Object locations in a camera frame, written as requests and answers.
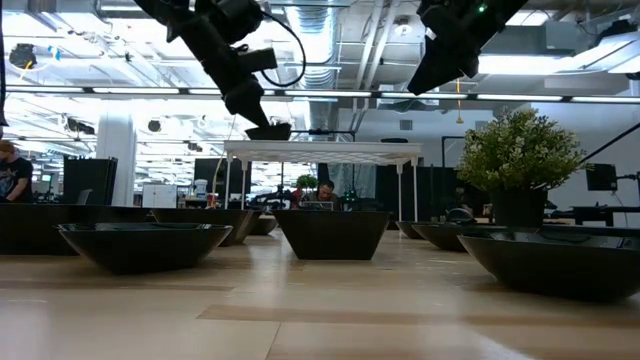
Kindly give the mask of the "black workbench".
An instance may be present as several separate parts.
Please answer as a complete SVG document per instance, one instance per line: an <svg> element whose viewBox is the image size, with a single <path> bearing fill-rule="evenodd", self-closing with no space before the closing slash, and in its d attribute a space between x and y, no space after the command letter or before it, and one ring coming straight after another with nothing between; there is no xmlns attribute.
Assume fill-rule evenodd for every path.
<svg viewBox="0 0 640 360"><path fill-rule="evenodd" d="M616 213L640 214L640 206L573 206L568 210L553 210L546 214L546 219L573 219L576 225L583 225L585 222L603 222L607 227L614 226L614 215Z"/></svg>

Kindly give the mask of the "black room partition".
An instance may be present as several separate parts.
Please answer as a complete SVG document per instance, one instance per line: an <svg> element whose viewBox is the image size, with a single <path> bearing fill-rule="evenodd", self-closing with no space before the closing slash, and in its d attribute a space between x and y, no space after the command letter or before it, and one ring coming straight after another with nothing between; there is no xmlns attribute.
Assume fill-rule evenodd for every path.
<svg viewBox="0 0 640 360"><path fill-rule="evenodd" d="M118 160L116 158L65 158L63 161L63 202L77 204L89 190L87 205L111 205Z"/></svg>
<svg viewBox="0 0 640 360"><path fill-rule="evenodd" d="M458 178L457 170L449 167L418 166L416 171L406 163L401 176L395 165L376 169L375 199L392 221L430 221L465 205L475 217L483 215L490 196Z"/></svg>

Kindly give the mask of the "silver ceiling air duct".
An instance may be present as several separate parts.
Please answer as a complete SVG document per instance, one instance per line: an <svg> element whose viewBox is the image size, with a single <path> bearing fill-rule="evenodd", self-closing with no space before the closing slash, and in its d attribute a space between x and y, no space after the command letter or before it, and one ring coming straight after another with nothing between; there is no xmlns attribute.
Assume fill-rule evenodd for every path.
<svg viewBox="0 0 640 360"><path fill-rule="evenodd" d="M306 70L296 87L299 90L334 90L338 71L336 40L339 31L339 12L333 7L292 6L285 9L291 29L302 41L306 54ZM309 101L310 128L334 130L338 115L336 100Z"/></svg>

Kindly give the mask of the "large black screen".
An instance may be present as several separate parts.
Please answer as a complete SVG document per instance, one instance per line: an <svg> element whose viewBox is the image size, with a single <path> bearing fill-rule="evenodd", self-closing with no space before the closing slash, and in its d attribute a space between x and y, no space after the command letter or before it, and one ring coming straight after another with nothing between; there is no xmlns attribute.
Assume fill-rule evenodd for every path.
<svg viewBox="0 0 640 360"><path fill-rule="evenodd" d="M251 191L252 163L247 163L243 169L243 162L234 158L228 165L224 158L197 158L194 165L194 195L203 197L210 193L216 195L219 201L229 194L232 199L242 193L248 195Z"/></svg>

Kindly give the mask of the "person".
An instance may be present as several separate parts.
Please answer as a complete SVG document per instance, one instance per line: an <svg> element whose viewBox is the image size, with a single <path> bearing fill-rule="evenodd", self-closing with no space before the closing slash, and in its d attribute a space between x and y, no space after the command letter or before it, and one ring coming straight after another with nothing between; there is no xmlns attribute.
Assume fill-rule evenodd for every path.
<svg viewBox="0 0 640 360"><path fill-rule="evenodd" d="M0 140L0 203L32 203L32 163L15 146Z"/></svg>
<svg viewBox="0 0 640 360"><path fill-rule="evenodd" d="M332 181L326 180L318 184L318 188L302 197L304 201L331 201L334 203L333 211L341 211L342 203L339 196L334 192L335 185Z"/></svg>

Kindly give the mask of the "white cabinet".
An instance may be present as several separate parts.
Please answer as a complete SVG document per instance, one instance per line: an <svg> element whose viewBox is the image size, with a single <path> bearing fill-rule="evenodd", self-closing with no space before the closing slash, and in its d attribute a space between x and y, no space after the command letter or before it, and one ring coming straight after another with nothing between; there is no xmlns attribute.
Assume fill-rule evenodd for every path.
<svg viewBox="0 0 640 360"><path fill-rule="evenodd" d="M165 184L145 184L142 190L144 208L176 208L177 186Z"/></svg>

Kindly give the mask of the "black monitor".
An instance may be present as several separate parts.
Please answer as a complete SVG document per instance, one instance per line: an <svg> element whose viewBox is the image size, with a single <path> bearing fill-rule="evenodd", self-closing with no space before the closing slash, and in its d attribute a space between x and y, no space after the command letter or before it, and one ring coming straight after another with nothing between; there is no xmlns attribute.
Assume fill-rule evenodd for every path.
<svg viewBox="0 0 640 360"><path fill-rule="evenodd" d="M585 168L589 191L616 191L618 177L613 164L590 163Z"/></svg>

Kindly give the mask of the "black square mini plate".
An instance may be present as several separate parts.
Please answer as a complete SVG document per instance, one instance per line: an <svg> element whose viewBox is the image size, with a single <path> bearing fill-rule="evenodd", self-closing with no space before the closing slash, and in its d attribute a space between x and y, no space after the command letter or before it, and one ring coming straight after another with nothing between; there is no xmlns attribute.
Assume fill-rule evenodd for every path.
<svg viewBox="0 0 640 360"><path fill-rule="evenodd" d="M249 232L252 236L267 236L278 226L278 222L274 216L260 216L252 222Z"/></svg>
<svg viewBox="0 0 640 360"><path fill-rule="evenodd" d="M289 123L256 127L245 131L250 140L287 141L291 135Z"/></svg>
<svg viewBox="0 0 640 360"><path fill-rule="evenodd" d="M260 217L257 211L240 209L152 209L151 212L158 222L231 226L220 247L242 244Z"/></svg>
<svg viewBox="0 0 640 360"><path fill-rule="evenodd" d="M275 210L286 240L300 260L369 261L391 214L379 211Z"/></svg>

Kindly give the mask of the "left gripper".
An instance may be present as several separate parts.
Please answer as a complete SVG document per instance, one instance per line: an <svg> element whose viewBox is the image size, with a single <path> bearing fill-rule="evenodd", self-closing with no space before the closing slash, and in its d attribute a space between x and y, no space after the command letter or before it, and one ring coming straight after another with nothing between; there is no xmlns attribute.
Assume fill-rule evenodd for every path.
<svg viewBox="0 0 640 360"><path fill-rule="evenodd" d="M241 115L257 127L271 125L261 106L263 88L214 25L205 19L183 20L172 24L172 32L226 95L224 102L230 114Z"/></svg>

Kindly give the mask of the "black ceiling-hung device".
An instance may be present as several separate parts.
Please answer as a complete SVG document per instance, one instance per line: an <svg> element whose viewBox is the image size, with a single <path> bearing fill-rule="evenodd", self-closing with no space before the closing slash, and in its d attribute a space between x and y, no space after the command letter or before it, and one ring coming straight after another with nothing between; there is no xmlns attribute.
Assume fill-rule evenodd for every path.
<svg viewBox="0 0 640 360"><path fill-rule="evenodd" d="M18 43L9 54L9 62L19 69L32 69L37 65L34 45Z"/></svg>

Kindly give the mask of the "potted green artificial plant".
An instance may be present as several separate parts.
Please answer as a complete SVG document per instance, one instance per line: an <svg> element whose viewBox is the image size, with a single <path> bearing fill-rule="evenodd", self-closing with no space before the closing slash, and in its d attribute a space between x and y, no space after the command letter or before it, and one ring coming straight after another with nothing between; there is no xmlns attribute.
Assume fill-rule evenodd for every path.
<svg viewBox="0 0 640 360"><path fill-rule="evenodd" d="M584 167L574 132L536 109L505 110L480 130L469 130L458 177L489 195L494 222L543 224L548 192Z"/></svg>

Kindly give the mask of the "long ceiling light strip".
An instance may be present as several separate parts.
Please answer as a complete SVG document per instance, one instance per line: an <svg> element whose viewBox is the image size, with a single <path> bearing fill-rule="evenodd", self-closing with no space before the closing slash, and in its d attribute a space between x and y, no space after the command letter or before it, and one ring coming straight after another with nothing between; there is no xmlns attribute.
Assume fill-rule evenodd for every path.
<svg viewBox="0 0 640 360"><path fill-rule="evenodd" d="M176 98L200 97L220 98L221 91L215 88L145 88L145 87L74 87L8 85L8 93L47 94L80 96L128 96L131 98ZM406 92L389 91L339 91L339 90L276 90L264 91L265 97L276 98L320 98L320 99L374 99L374 100L446 100L446 101L486 101L486 102L541 102L575 104L640 105L640 96L574 96L574 95L531 95L495 93L429 92L413 95Z"/></svg>

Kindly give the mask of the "black domed object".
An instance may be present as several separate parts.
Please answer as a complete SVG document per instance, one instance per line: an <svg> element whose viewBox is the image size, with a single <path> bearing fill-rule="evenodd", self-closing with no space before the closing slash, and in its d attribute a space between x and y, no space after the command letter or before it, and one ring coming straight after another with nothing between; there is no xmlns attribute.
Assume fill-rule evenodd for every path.
<svg viewBox="0 0 640 360"><path fill-rule="evenodd" d="M452 208L446 213L446 221L451 223L469 224L476 220L471 212L465 208Z"/></svg>

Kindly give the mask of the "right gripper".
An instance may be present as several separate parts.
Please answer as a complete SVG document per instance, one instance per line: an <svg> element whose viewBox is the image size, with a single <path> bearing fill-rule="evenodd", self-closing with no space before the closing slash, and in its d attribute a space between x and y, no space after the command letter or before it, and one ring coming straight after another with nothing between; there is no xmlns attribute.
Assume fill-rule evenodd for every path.
<svg viewBox="0 0 640 360"><path fill-rule="evenodd" d="M407 90L420 95L478 73L481 49L528 0L421 0L419 16L435 35Z"/></svg>

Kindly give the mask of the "black leaf-shaped mini plate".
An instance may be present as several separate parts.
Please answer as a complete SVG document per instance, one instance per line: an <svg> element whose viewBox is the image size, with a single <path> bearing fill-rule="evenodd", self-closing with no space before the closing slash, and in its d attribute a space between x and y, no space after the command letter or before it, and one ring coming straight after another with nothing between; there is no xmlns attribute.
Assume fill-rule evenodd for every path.
<svg viewBox="0 0 640 360"><path fill-rule="evenodd" d="M458 239L514 290L592 302L618 302L640 292L640 228L477 225Z"/></svg>
<svg viewBox="0 0 640 360"><path fill-rule="evenodd" d="M69 223L57 229L81 256L114 275L193 268L233 229L201 223Z"/></svg>
<svg viewBox="0 0 640 360"><path fill-rule="evenodd" d="M460 236L480 237L496 240L515 240L525 233L536 233L539 228L506 227L491 224L414 223L412 228L424 239L441 250L466 252Z"/></svg>

